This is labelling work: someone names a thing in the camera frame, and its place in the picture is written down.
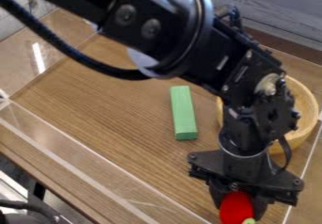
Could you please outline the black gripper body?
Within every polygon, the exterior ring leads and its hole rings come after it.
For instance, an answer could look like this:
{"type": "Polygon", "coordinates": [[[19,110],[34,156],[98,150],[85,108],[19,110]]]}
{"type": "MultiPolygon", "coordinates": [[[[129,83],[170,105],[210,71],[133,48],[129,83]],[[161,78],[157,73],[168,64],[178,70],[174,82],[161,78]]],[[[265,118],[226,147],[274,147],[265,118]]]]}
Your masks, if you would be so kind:
{"type": "Polygon", "coordinates": [[[246,191],[253,198],[264,197],[269,203],[282,202],[296,206],[305,183],[292,172],[269,161],[232,157],[224,151],[193,152],[188,155],[192,165],[190,176],[205,180],[206,184],[222,184],[229,193],[246,191]]]}

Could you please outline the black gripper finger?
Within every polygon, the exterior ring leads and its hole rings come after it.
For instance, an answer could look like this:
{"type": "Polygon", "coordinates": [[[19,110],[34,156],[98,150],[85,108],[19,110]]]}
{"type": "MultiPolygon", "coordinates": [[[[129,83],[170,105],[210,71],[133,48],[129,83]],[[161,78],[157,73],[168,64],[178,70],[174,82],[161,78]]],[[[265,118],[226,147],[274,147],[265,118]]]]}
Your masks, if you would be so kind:
{"type": "Polygon", "coordinates": [[[210,184],[209,185],[210,195],[217,208],[221,208],[226,194],[229,193],[229,188],[222,184],[210,184]]]}
{"type": "Polygon", "coordinates": [[[269,208],[269,199],[264,197],[256,197],[252,199],[253,208],[254,208],[254,218],[260,220],[269,208]]]}

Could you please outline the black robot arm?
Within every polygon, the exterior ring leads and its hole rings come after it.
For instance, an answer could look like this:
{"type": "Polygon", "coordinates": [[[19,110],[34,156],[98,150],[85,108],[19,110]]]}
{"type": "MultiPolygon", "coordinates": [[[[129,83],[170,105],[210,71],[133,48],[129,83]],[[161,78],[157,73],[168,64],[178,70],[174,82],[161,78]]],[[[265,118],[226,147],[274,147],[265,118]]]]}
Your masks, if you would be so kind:
{"type": "Polygon", "coordinates": [[[126,70],[77,50],[15,0],[3,8],[66,56],[122,80],[181,77],[224,101],[221,147],[189,156],[193,177],[206,181],[222,224],[262,218],[274,202],[296,205],[304,182],[269,156],[286,145],[301,115],[281,61],[244,29],[237,8],[212,0],[47,0],[89,20],[97,32],[127,46],[126,70]]]}

